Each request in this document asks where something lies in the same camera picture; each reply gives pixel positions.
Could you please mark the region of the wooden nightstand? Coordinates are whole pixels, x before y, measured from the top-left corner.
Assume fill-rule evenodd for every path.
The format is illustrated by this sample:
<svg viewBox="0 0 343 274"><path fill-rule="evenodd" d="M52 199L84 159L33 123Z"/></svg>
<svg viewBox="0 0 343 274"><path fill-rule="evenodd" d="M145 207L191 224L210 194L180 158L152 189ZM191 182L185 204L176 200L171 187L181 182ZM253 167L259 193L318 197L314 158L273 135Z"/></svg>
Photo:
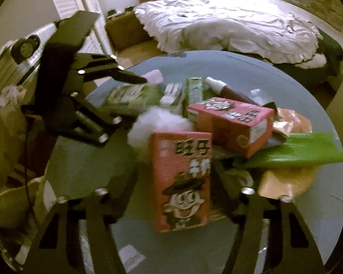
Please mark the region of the wooden nightstand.
<svg viewBox="0 0 343 274"><path fill-rule="evenodd" d="M105 29L111 46L116 52L152 39L144 30L144 26L134 11L123 12L108 18Z"/></svg>

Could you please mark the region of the dark spray bottle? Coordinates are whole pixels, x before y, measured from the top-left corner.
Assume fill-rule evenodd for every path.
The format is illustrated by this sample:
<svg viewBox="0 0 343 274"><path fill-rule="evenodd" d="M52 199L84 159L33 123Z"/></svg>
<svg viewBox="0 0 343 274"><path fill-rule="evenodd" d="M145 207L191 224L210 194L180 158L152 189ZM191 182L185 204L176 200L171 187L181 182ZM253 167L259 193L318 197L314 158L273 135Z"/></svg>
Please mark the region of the dark spray bottle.
<svg viewBox="0 0 343 274"><path fill-rule="evenodd" d="M206 77L204 82L215 94L219 95L222 98L257 105L257 103L250 99L248 96L233 90L231 86L227 85L222 80L217 80L212 77Z"/></svg>

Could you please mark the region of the white ruffled duvet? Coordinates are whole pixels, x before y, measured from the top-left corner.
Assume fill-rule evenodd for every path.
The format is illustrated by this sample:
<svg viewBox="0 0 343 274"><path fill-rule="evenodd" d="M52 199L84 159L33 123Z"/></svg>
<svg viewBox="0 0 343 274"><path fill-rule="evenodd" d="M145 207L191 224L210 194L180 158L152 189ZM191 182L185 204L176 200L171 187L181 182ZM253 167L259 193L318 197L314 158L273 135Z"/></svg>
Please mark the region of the white ruffled duvet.
<svg viewBox="0 0 343 274"><path fill-rule="evenodd" d="M266 0L156 0L134 13L165 53L227 50L306 69L326 62L317 27Z"/></svg>

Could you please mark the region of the gold foil wrapper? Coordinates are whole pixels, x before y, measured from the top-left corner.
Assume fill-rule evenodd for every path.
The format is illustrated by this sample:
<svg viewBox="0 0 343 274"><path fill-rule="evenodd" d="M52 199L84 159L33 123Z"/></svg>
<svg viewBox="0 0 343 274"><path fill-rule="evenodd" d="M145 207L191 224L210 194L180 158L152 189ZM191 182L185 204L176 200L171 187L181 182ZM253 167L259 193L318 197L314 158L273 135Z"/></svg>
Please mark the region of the gold foil wrapper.
<svg viewBox="0 0 343 274"><path fill-rule="evenodd" d="M273 122L273 131L286 136L291 133L311 133L309 119L290 109L278 108L278 118Z"/></svg>

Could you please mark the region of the white fluffy pompom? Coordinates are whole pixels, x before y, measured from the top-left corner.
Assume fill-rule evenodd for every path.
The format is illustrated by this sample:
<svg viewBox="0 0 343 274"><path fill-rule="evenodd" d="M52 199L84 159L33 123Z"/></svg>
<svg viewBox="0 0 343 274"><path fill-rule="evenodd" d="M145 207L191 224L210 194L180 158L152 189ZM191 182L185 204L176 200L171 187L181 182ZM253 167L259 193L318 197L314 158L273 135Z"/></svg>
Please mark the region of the white fluffy pompom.
<svg viewBox="0 0 343 274"><path fill-rule="evenodd" d="M193 131L193 124L180 115L159 107L151 107L140 114L127 135L127 143L137 160L150 161L150 137L155 131Z"/></svg>

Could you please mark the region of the green plastic wrapper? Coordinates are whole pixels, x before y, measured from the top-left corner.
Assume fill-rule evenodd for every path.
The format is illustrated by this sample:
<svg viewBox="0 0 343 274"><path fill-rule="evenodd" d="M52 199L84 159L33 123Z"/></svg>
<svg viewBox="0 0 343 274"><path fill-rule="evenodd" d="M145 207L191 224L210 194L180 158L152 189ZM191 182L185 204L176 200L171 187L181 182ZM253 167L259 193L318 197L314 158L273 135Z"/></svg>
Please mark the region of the green plastic wrapper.
<svg viewBox="0 0 343 274"><path fill-rule="evenodd" d="M286 168L320 166L343 162L343 150L330 132L295 133L285 143L257 151L250 158L238 158L242 168Z"/></svg>

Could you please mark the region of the orange snack bag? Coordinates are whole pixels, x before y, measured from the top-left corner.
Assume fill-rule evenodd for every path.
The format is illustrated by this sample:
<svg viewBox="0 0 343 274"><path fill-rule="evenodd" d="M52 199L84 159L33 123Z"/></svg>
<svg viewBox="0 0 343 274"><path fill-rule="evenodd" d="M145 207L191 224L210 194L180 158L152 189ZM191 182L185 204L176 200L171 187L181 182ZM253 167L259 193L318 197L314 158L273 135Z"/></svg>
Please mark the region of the orange snack bag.
<svg viewBox="0 0 343 274"><path fill-rule="evenodd" d="M295 199L312 185L321 166L269 169L261 177L258 194L269 199Z"/></svg>

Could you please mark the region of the red milk carton front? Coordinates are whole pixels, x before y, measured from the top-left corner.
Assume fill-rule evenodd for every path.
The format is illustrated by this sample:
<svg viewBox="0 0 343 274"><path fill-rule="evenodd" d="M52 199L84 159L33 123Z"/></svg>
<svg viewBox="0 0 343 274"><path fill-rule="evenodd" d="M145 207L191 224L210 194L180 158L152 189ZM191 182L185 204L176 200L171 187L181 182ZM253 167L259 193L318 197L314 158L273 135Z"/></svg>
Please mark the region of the red milk carton front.
<svg viewBox="0 0 343 274"><path fill-rule="evenodd" d="M156 131L150 138L155 230L206 226L211 199L212 134Z"/></svg>

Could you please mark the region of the green doublemint gum box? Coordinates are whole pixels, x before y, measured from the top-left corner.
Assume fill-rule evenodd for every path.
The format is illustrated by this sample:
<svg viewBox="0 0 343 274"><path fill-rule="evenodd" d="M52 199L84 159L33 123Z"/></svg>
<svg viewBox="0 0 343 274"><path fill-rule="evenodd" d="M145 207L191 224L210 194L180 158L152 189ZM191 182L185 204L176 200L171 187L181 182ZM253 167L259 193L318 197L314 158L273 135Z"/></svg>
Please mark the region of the green doublemint gum box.
<svg viewBox="0 0 343 274"><path fill-rule="evenodd" d="M158 84L135 84L115 87L101 105L104 113L138 116L150 107L159 106L163 92Z"/></svg>

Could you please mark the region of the red milk carton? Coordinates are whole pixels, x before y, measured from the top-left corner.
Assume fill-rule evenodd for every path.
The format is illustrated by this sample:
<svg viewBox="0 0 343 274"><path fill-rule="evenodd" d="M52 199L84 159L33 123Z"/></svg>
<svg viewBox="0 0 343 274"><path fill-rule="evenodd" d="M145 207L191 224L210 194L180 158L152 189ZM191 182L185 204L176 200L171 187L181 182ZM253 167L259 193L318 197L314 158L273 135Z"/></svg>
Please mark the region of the red milk carton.
<svg viewBox="0 0 343 274"><path fill-rule="evenodd" d="M212 134L156 131L150 138L155 230L206 226L211 199Z"/></svg>
<svg viewBox="0 0 343 274"><path fill-rule="evenodd" d="M275 111L271 108L213 97L186 109L198 131L212 134L214 145L245 158L273 135Z"/></svg>

